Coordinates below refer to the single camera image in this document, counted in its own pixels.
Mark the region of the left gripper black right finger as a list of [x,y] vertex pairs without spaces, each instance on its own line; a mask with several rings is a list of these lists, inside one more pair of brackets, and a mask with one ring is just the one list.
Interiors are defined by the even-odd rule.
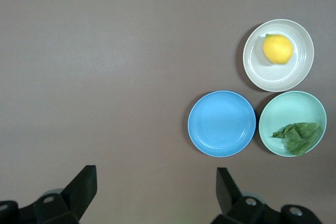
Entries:
[[264,204],[253,196],[243,196],[227,168],[217,168],[216,197],[222,213],[213,223],[261,223]]

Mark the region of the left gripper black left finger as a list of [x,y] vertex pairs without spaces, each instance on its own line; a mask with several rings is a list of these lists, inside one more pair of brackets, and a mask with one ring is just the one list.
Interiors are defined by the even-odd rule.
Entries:
[[97,189],[97,168],[87,165],[61,193],[44,195],[34,203],[37,223],[79,223]]

